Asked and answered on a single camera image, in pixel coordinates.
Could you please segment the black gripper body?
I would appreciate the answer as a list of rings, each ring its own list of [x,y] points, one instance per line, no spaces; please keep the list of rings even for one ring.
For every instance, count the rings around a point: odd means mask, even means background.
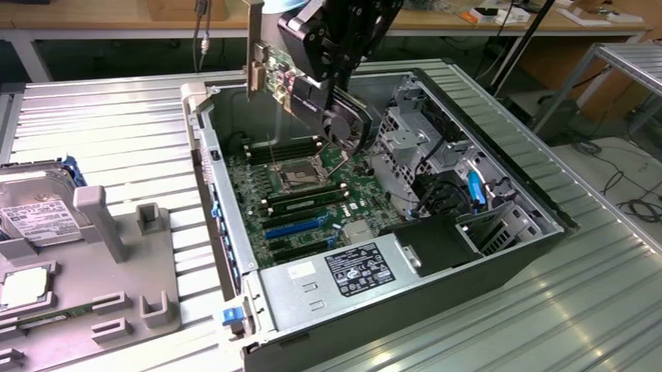
[[[356,11],[356,1],[324,1],[323,21],[326,24],[326,34],[323,46],[328,55],[339,58],[344,66],[351,66],[355,58],[347,49],[350,35],[352,33],[352,17]]]

